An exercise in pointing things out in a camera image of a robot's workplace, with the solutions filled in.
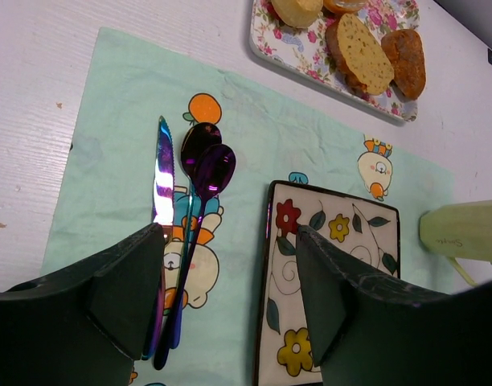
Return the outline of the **round pale bread roll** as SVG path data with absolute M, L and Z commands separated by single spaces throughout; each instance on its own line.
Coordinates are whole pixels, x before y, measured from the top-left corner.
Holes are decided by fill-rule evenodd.
M 323 8 L 322 0 L 272 0 L 271 3 L 279 18 L 295 28 L 311 26 Z

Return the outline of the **herb bread slice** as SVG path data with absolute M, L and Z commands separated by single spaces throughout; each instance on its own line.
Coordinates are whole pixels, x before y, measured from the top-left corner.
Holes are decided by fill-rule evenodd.
M 378 96 L 393 81 L 390 60 L 356 14 L 343 14 L 327 27 L 326 45 L 349 88 Z

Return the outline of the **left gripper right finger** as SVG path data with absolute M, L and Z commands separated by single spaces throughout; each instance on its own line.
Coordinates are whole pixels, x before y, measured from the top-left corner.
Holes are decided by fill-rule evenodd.
M 312 358 L 325 385 L 492 385 L 492 281 L 443 294 L 297 231 Z

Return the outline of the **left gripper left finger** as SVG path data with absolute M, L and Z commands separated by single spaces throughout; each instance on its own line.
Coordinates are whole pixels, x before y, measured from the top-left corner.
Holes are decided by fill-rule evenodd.
M 150 224 L 0 292 L 0 385 L 127 385 L 141 358 L 165 241 Z

